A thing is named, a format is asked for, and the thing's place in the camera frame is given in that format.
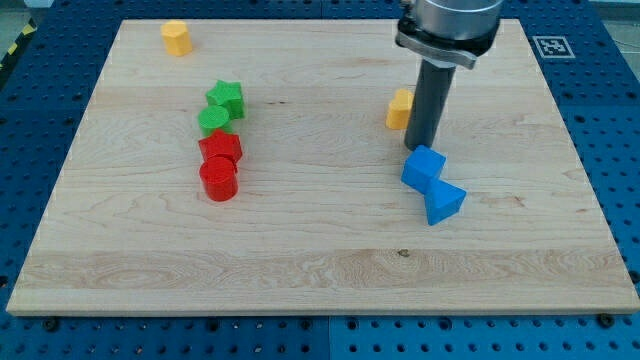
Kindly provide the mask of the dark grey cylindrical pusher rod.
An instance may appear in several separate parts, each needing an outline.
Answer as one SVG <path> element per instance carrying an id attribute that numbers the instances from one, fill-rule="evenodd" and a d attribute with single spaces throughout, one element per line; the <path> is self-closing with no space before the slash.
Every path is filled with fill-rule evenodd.
<path id="1" fill-rule="evenodd" d="M 427 60 L 421 62 L 404 137 L 407 149 L 432 146 L 454 74 L 454 67 L 438 67 Z"/>

